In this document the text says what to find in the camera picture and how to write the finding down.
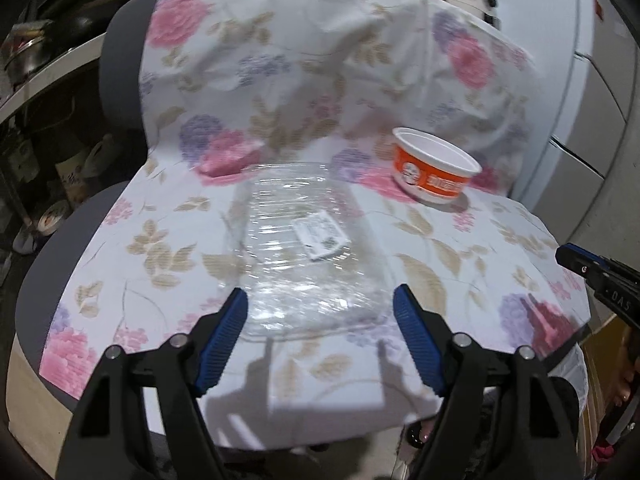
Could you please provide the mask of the grey padded chair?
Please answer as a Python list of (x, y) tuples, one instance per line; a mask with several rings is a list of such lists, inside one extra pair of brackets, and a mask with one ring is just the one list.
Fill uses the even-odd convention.
[[(138, 79), (156, 2), (131, 0), (116, 12), (107, 27), (99, 66), (99, 94), (106, 118), (138, 133), (143, 131)], [(116, 183), (73, 212), (40, 250), (22, 281), (15, 311), (16, 339), (35, 373), (70, 274), (124, 188), (123, 183)]]

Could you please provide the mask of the metal kitchen shelf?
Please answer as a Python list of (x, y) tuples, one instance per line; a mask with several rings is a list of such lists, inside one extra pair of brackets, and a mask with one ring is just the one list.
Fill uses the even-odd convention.
[(79, 47), (68, 50), (29, 78), (1, 105), (0, 122), (6, 122), (32, 98), (48, 90), (59, 80), (98, 60), (105, 36), (106, 34), (101, 34)]

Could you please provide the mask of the white lined trash bin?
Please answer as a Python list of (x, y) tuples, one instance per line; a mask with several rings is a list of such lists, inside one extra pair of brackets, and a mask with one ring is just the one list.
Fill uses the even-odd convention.
[(574, 388), (579, 403), (579, 414), (584, 412), (589, 393), (589, 375), (584, 352), (574, 344), (559, 364), (549, 372), (550, 376), (566, 379)]

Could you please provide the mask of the clear plastic tray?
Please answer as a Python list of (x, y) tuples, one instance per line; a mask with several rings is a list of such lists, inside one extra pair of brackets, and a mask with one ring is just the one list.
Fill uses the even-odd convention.
[(354, 193), (327, 166), (245, 169), (229, 216), (231, 284), (248, 296), (247, 336), (299, 339), (383, 321), (390, 269)]

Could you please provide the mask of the orange white noodle bowl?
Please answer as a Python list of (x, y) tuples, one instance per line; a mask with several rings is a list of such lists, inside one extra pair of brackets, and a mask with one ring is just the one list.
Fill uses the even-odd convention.
[(482, 172), (480, 163), (439, 136), (413, 128), (393, 128), (392, 178), (409, 196), (445, 205), (456, 200)]

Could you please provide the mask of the grey refrigerator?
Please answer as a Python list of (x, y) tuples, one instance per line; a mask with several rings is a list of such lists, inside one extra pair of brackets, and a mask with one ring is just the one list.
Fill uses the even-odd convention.
[(511, 196), (567, 242), (596, 201), (627, 127), (639, 49), (611, 0), (497, 0), (533, 59), (532, 134)]

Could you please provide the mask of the floral cloth cover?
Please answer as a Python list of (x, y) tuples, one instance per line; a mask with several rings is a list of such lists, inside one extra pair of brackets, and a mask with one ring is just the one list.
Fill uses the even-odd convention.
[[(539, 84), (527, 53), (439, 0), (157, 0), (139, 73), (149, 158), (68, 280), (40, 376), (73, 398), (102, 352), (154, 349), (234, 288), (230, 211), (245, 169), (311, 162), (354, 193), (392, 291), (486, 348), (548, 356), (589, 318), (556, 240), (510, 200)], [(482, 166), (459, 197), (393, 180), (393, 128)], [(383, 321), (299, 339), (244, 332), (201, 400), (214, 441), (294, 448), (436, 413), (390, 307)]]

